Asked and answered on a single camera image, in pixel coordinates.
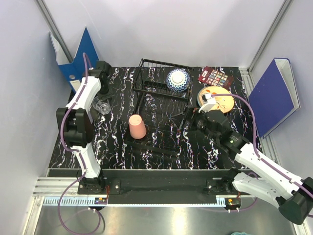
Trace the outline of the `beige bird plate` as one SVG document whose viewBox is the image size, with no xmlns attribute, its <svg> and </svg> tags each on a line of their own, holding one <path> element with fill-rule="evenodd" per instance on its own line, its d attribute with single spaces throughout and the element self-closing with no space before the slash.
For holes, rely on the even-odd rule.
<svg viewBox="0 0 313 235">
<path fill-rule="evenodd" d="M 218 86 L 208 86 L 200 90 L 201 94 L 211 93 L 211 94 L 230 94 L 228 90 Z M 224 114 L 228 113 L 234 107 L 234 99 L 232 96 L 215 96 L 217 104 L 212 110 L 220 110 Z"/>
</svg>

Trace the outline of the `clear glass cup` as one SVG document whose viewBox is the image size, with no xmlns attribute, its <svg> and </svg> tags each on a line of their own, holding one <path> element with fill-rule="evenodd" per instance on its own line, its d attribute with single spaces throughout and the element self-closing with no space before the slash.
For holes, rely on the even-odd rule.
<svg viewBox="0 0 313 235">
<path fill-rule="evenodd" d="M 95 97 L 92 106 L 95 110 L 97 110 L 102 115 L 106 115 L 111 111 L 111 106 L 107 101 L 101 100 L 99 97 Z"/>
</svg>

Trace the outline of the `white watermelon plate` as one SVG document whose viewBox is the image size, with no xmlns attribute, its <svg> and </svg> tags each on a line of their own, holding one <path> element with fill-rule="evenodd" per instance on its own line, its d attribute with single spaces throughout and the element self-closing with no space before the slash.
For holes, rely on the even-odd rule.
<svg viewBox="0 0 313 235">
<path fill-rule="evenodd" d="M 201 96 L 202 96 L 201 91 L 199 91 L 197 94 L 197 104 L 199 107 L 201 107 L 203 105 L 203 100 L 202 100 Z"/>
</svg>

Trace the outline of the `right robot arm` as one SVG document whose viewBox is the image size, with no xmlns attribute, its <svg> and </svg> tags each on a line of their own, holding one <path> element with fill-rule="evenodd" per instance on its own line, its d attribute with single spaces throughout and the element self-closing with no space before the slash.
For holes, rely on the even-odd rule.
<svg viewBox="0 0 313 235">
<path fill-rule="evenodd" d="M 311 217 L 311 177 L 303 179 L 259 152 L 247 138 L 232 130 L 228 118 L 220 110 L 205 112 L 200 108 L 187 107 L 184 118 L 189 123 L 190 131 L 200 131 L 213 139 L 225 156 L 247 166 L 261 177 L 258 180 L 232 168 L 223 177 L 224 192 L 244 192 L 266 201 L 296 225 L 301 225 L 306 218 Z"/>
</svg>

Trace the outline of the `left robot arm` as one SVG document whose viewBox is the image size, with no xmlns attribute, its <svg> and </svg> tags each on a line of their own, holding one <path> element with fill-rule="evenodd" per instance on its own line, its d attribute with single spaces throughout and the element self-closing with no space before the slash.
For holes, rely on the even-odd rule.
<svg viewBox="0 0 313 235">
<path fill-rule="evenodd" d="M 82 169 L 83 177 L 91 179 L 89 189 L 96 194 L 105 190 L 105 181 L 99 178 L 100 165 L 92 149 L 94 126 L 90 109 L 94 98 L 99 94 L 108 94 L 108 76 L 111 65 L 97 61 L 95 68 L 88 70 L 72 100 L 64 108 L 58 108 L 56 118 L 64 148 L 73 153 Z"/>
</svg>

